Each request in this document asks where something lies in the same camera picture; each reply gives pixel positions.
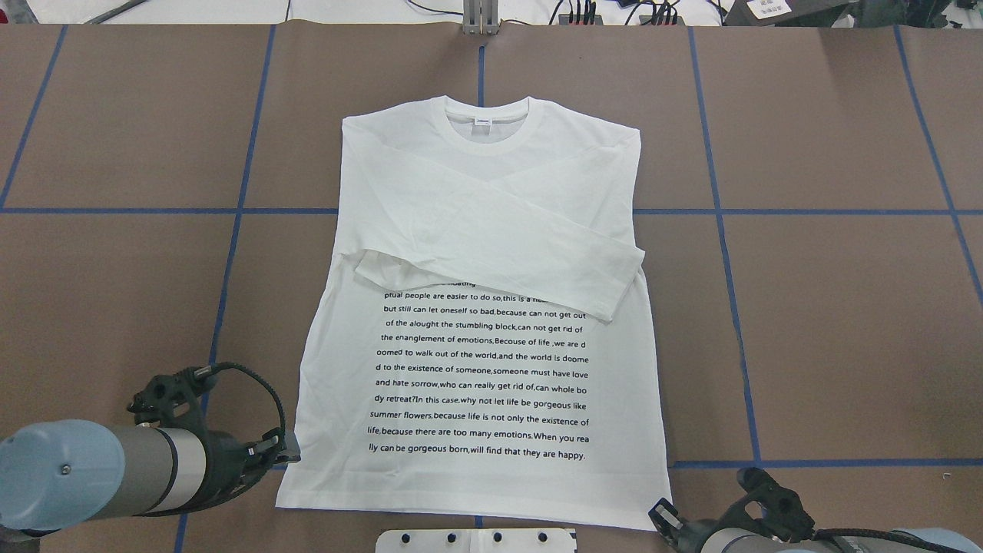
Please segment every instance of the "electrical cable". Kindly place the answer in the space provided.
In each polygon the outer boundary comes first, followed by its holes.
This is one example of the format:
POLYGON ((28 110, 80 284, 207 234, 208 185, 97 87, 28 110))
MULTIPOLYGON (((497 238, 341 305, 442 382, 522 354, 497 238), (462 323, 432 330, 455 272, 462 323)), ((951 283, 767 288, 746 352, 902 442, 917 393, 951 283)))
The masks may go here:
POLYGON ((638 9, 641 8, 644 5, 652 6, 653 7, 653 10, 655 10, 656 3, 653 2, 652 0, 642 0, 638 4, 635 4, 635 7, 631 9, 631 13, 628 14, 628 19, 624 20, 624 23, 626 25, 628 25, 629 23, 631 23, 631 18, 633 18, 635 16, 635 12, 637 12, 638 9))
POLYGON ((721 0, 717 0, 716 2, 714 0, 707 0, 707 2, 710 2, 711 6, 717 8, 717 15, 721 16, 721 27, 723 27, 723 16, 727 15, 727 10, 723 8, 721 0))
POLYGON ((939 545, 937 543, 931 543, 925 541, 924 539, 919 539, 917 537, 908 537, 894 532, 883 532, 879 530, 865 530, 861 528, 828 528, 825 530, 819 530, 813 536, 815 540, 828 540, 833 537, 850 536, 850 537, 872 537, 875 539, 883 539, 886 541, 893 541, 894 543, 901 543, 911 547, 917 547, 919 549, 925 549, 928 551, 935 551, 936 553, 965 553, 958 549, 952 549, 951 547, 946 547, 945 545, 939 545))
POLYGON ((436 10, 434 8, 428 8, 427 6, 421 6, 420 4, 417 4, 416 2, 414 2, 413 0, 406 0, 406 1, 409 2, 412 5, 420 8, 421 10, 427 10, 428 12, 434 12, 435 14, 447 14, 448 16, 461 16, 461 17, 464 17, 464 13, 463 12, 449 12, 447 10, 436 10))
MULTIPOLYGON (((563 0, 559 0, 559 2, 556 2, 556 7, 553 8, 553 15, 549 16, 549 23, 547 23, 547 25, 552 25, 553 20, 556 19, 556 13, 559 12, 559 7, 562 5, 563 5, 563 0)), ((573 14, 573 4, 570 4, 570 13, 573 14)))
POLYGON ((130 0, 126 4, 123 4, 122 6, 113 8, 112 10, 109 10, 104 14, 97 15, 94 18, 86 21, 86 25, 97 25, 100 23, 105 23, 115 18, 116 16, 122 14, 123 12, 128 12, 147 1, 148 0, 130 0))
POLYGON ((661 25, 663 23, 663 16, 665 15, 666 10, 668 10, 668 7, 669 7, 668 3, 663 2, 662 4, 659 4, 659 9, 657 11, 656 5, 653 4, 652 17, 649 19, 649 25, 652 26, 661 25))
POLYGON ((665 19, 662 21, 662 24, 670 26, 676 24, 679 19, 679 10, 676 10, 675 5, 681 1, 682 0, 676 0, 675 2, 669 4, 668 0, 665 0, 665 19))

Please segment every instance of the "black cable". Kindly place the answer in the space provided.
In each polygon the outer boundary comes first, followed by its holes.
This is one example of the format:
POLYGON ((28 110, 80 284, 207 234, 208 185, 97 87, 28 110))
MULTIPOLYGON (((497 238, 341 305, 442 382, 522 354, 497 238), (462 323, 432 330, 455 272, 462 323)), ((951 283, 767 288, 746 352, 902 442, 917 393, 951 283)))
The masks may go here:
POLYGON ((123 4, 122 6, 119 6, 117 8, 113 8, 112 10, 109 10, 108 12, 106 12, 104 14, 97 15, 94 18, 86 21, 86 25, 97 25, 97 24, 100 24, 100 23, 104 23, 106 21, 109 21, 109 20, 115 18, 116 16, 122 14, 123 12, 128 12, 128 11, 136 8, 137 6, 140 6, 141 4, 143 4, 146 1, 147 0, 130 0, 126 4, 123 4))
MULTIPOLYGON (((556 7, 553 8, 553 15, 549 16, 549 23, 547 23, 547 25, 552 25, 552 21, 556 19, 556 12, 559 12, 559 7, 562 5, 563 5, 563 0, 559 0, 559 2, 556 2, 556 7)), ((573 4, 570 5, 570 15, 573 15, 573 4)))
POLYGON ((924 539, 919 539, 917 537, 908 537, 906 535, 894 533, 894 532, 882 532, 879 530, 865 530, 861 528, 828 528, 825 530, 819 530, 816 532, 816 535, 813 536, 813 539, 828 540, 834 537, 841 537, 841 536, 872 537, 875 539, 893 541, 894 543, 901 543, 904 545, 908 545, 910 547, 917 547, 919 549, 935 551, 936 553, 965 553, 965 551, 952 549, 951 547, 946 547, 945 545, 939 545, 937 543, 931 543, 925 541, 924 539))
POLYGON ((679 12, 676 11, 675 5, 681 0, 676 0, 675 2, 669 4, 668 0, 663 1, 663 6, 659 9, 659 22, 655 25, 673 25, 672 15, 678 15, 679 12))
POLYGON ((269 392, 269 395, 273 398, 273 403, 276 404, 276 414, 280 419, 280 434, 282 436, 285 436, 287 434, 287 417, 283 413, 283 402, 280 401, 280 396, 276 393, 276 390, 273 389, 273 387, 269 384, 269 382, 264 380, 262 376, 258 375, 252 369, 244 367, 239 363, 230 363, 230 362, 218 363, 216 365, 213 365, 212 368, 214 369, 212 374, 218 374, 226 369, 235 369, 251 377, 253 380, 259 382, 260 386, 266 388, 266 391, 269 392))
POLYGON ((723 27, 723 16, 727 15, 727 10, 723 8, 721 0, 717 0, 717 2, 714 2, 714 0, 707 0, 707 2, 710 2, 711 6, 717 8, 717 15, 721 16, 721 27, 723 27))
POLYGON ((652 5, 652 17, 649 19, 649 25, 661 25, 663 23, 663 14, 668 8, 668 4, 663 2, 659 4, 658 10, 655 4, 652 5))
POLYGON ((642 6, 644 6, 646 4, 648 4, 649 6, 653 6, 653 9, 655 9, 655 5, 656 5, 655 2, 653 2, 652 0, 642 0, 638 4, 635 4, 635 7, 631 9, 631 13, 628 14, 628 19, 624 20, 624 23, 626 25, 628 25, 629 23, 631 23, 631 18, 635 15, 635 12, 637 12, 639 8, 641 8, 642 6))
POLYGON ((435 14, 447 14, 448 16, 461 16, 461 17, 464 17, 464 13, 463 12, 448 12, 447 10, 435 10, 434 8, 428 8, 427 6, 421 6, 420 4, 417 4, 416 2, 414 2, 413 0, 406 0, 406 1, 409 2, 410 4, 413 4, 414 6, 416 6, 418 8, 420 8, 421 10, 427 10, 428 12, 434 12, 435 14))

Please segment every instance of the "metal bracket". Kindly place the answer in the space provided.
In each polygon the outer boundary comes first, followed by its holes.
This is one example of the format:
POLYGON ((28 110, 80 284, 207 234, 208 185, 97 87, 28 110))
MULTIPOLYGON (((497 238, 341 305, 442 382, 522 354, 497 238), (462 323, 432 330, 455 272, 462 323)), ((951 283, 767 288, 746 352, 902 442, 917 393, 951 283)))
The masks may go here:
POLYGON ((453 528, 388 530, 376 553, 577 553, 573 528, 453 528))
POLYGON ((498 0, 464 0, 465 34, 498 34, 498 0))

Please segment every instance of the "crew neck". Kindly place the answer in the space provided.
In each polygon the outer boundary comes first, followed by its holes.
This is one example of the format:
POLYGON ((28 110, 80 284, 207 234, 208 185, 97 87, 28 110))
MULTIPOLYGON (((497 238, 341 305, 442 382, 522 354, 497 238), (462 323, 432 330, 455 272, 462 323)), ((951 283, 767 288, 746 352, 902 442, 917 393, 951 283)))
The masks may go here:
POLYGON ((457 101, 448 96, 438 96, 431 99, 431 107, 434 126, 441 136, 454 148, 477 155, 504 154, 518 148, 529 140, 543 118, 540 101, 528 96, 519 101, 495 107, 479 107, 457 101), (482 143, 470 141, 461 136, 454 130, 449 116, 492 120, 524 118, 524 121, 512 135, 497 142, 482 143))

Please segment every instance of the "light blue cap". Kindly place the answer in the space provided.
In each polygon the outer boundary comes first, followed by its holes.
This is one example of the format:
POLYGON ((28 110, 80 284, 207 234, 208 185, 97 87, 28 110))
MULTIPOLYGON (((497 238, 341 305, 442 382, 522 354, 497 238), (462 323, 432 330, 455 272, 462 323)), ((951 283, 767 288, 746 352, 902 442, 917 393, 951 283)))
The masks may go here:
POLYGON ((26 426, 0 442, 0 525, 57 530, 90 519, 123 481, 123 446, 87 420, 26 426))

